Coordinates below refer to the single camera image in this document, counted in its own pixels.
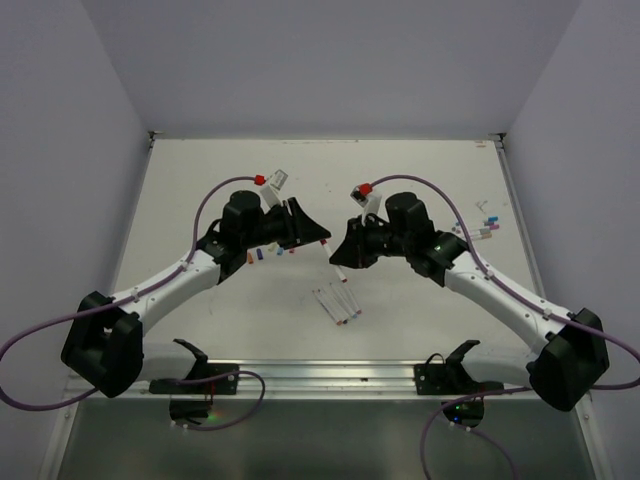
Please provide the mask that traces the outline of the red capped marker pen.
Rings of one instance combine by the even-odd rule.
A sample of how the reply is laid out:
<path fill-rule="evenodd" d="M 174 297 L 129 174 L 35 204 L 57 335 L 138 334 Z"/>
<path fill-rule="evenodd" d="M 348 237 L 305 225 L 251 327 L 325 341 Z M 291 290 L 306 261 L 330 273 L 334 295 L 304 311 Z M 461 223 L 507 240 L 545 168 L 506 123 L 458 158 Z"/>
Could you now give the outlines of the red capped marker pen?
<path fill-rule="evenodd" d="M 333 251 L 330 248 L 328 242 L 325 239 L 323 239 L 323 240 L 320 241 L 320 244 L 323 247 L 324 251 L 326 252 L 326 255 L 327 255 L 328 259 L 331 259 Z M 336 275 L 337 275 L 337 277 L 339 279 L 339 282 L 340 283 L 346 283 L 348 281 L 348 279 L 347 279 L 346 275 L 344 274 L 343 270 L 341 269 L 341 267 L 338 266 L 338 265 L 334 265 L 332 262 L 329 262 L 329 264 L 333 268 L 333 270 L 335 271 L 335 273 L 336 273 Z"/>

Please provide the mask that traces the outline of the pink capped marker pen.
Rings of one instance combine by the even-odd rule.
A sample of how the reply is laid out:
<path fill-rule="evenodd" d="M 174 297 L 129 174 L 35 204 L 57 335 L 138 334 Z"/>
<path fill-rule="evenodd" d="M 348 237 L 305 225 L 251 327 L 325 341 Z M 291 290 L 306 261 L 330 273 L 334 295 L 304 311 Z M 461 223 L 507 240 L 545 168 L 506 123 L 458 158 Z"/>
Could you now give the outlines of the pink capped marker pen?
<path fill-rule="evenodd" d="M 356 315 L 361 315 L 362 314 L 362 309 L 359 306 L 358 302 L 356 301 L 356 298 L 355 298 L 354 294 L 350 290 L 349 285 L 346 282 L 343 282 L 341 284 L 341 288 L 342 288 L 342 290 L 344 292 L 344 295 L 346 296 L 350 306 L 353 308 L 355 314 Z"/>

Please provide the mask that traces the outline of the orange marker pen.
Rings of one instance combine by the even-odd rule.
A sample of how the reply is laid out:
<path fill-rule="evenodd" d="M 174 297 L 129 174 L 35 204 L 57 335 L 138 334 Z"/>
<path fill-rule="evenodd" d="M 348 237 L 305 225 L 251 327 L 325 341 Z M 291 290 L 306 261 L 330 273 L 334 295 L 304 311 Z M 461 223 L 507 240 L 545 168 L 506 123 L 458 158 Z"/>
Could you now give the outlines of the orange marker pen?
<path fill-rule="evenodd" d="M 324 293 L 324 291 L 320 289 L 316 289 L 316 290 L 313 290 L 312 293 L 316 298 L 316 300 L 318 301 L 318 303 L 325 310 L 325 312 L 331 317 L 332 321 L 336 325 L 341 326 L 343 324 L 343 318 L 338 313 L 338 311 L 332 306 L 332 304 L 329 302 L 329 299 Z"/>

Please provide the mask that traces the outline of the light blue capped marker pen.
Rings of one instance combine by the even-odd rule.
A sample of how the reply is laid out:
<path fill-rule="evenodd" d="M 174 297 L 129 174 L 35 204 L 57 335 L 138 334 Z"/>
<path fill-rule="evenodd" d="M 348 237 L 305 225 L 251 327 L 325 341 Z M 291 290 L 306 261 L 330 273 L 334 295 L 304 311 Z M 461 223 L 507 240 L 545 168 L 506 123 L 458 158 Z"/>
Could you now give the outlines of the light blue capped marker pen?
<path fill-rule="evenodd" d="M 346 296 L 344 295 L 341 284 L 330 283 L 329 286 L 333 292 L 335 300 L 344 309 L 347 315 L 350 318 L 356 318 L 357 315 L 355 314 L 353 308 L 350 306 Z"/>

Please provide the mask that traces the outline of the grey marker pen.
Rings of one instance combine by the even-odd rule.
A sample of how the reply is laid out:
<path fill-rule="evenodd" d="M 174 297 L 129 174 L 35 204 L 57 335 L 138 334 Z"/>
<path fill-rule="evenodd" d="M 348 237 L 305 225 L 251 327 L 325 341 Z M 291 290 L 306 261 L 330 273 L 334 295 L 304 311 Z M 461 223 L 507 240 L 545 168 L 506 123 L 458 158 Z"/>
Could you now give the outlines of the grey marker pen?
<path fill-rule="evenodd" d="M 489 228 L 470 231 L 470 235 L 473 236 L 473 237 L 475 237 L 475 236 L 478 236 L 478 237 L 484 237 L 484 236 L 491 237 L 492 234 L 493 234 L 493 231 L 491 229 L 489 229 Z"/>

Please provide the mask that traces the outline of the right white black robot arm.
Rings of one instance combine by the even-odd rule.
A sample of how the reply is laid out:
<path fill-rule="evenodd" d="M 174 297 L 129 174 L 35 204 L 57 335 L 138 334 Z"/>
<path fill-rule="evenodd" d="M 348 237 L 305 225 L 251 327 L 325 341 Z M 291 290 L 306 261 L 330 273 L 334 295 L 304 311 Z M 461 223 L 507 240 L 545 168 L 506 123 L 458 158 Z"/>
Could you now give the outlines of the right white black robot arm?
<path fill-rule="evenodd" d="M 586 308 L 572 313 L 500 279 L 467 241 L 436 229 L 424 202 L 411 192 L 383 200 L 362 184 L 351 197 L 362 212 L 348 220 L 331 264 L 366 269 L 381 257 L 402 257 L 419 276 L 472 301 L 529 348 L 524 355 L 498 355 L 467 340 L 442 362 L 415 366 L 418 394 L 466 395 L 513 385 L 568 412 L 606 372 L 609 357 L 595 313 Z"/>

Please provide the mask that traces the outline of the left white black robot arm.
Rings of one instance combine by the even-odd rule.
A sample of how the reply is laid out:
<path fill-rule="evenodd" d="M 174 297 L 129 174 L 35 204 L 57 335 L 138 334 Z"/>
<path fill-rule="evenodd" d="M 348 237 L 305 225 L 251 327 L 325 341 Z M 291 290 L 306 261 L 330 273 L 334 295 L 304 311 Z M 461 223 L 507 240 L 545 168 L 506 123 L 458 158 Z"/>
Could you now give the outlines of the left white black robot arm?
<path fill-rule="evenodd" d="M 330 236 L 294 198 L 264 210 L 258 194 L 236 191 L 220 219 L 204 235 L 197 235 L 174 265 L 111 296 L 87 295 L 72 322 L 61 360 L 108 398 L 138 381 L 160 381 L 197 392 L 214 379 L 207 369 L 207 355 L 182 339 L 148 343 L 149 331 L 192 297 L 235 274 L 246 263 L 249 250 L 271 243 L 298 248 Z"/>

